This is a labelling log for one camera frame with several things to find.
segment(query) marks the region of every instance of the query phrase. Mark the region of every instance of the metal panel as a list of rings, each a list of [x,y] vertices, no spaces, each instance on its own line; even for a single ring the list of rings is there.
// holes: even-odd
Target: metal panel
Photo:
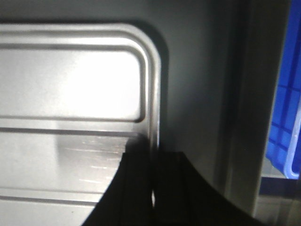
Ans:
[[[0,196],[96,203],[129,137],[158,147],[160,58],[126,24],[0,25]]]

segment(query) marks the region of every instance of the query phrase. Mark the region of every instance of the gray metal surface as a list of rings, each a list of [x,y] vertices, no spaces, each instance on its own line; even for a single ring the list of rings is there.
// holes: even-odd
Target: gray metal surface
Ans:
[[[8,206],[90,210],[129,137],[158,147],[160,58],[137,28],[2,24],[0,67],[0,198]]]
[[[277,76],[274,57],[280,58],[282,15],[288,3],[33,0],[28,4],[0,0],[0,21],[124,22],[142,29],[156,44],[162,60],[162,147],[185,152],[216,189],[224,191],[228,184],[228,199],[251,214]],[[252,22],[249,12],[256,14]],[[43,213],[43,208],[45,219],[57,217],[56,208],[44,205],[39,205],[38,213]],[[17,221],[13,211],[6,213]]]
[[[133,26],[0,26],[0,127],[158,141],[160,60]]]

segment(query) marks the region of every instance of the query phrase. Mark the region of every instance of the blue plastic crate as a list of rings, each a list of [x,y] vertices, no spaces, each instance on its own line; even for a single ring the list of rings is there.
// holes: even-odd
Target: blue plastic crate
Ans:
[[[301,0],[291,3],[267,158],[287,178],[301,169]]]

